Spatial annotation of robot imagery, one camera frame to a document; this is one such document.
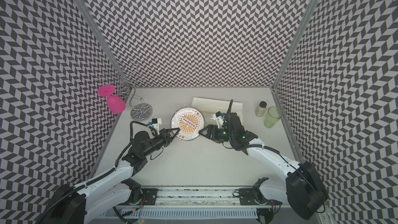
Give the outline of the cream plastic wrap dispenser box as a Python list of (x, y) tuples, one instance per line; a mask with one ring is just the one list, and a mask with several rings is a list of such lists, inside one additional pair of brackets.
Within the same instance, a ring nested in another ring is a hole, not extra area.
[[(201, 97), (194, 97), (191, 102), (191, 106), (198, 109), (208, 121), (212, 121), (212, 115), (216, 112), (227, 113), (229, 104), (229, 101)], [(233, 102), (231, 112), (237, 113), (240, 120), (243, 120), (243, 103)]]

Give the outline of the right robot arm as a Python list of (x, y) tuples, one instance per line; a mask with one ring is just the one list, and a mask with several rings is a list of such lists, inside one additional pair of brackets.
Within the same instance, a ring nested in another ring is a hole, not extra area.
[(229, 142), (232, 149), (262, 162), (285, 182), (284, 186), (279, 186), (269, 179), (260, 179), (254, 186), (258, 202), (276, 200), (289, 204), (304, 220), (309, 220), (324, 207), (329, 195), (312, 163), (299, 163), (266, 145), (256, 134), (244, 129), (237, 113), (217, 112), (213, 118), (217, 124), (206, 126), (199, 135), (219, 144)]

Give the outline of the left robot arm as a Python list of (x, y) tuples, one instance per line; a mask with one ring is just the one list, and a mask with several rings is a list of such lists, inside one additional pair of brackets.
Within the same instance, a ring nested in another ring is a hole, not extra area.
[(36, 223), (87, 224), (127, 202), (141, 191), (132, 177), (146, 165), (147, 156), (169, 146), (179, 132), (180, 128), (161, 129), (154, 138), (145, 131), (131, 134), (129, 144), (111, 169), (74, 186), (59, 187)]

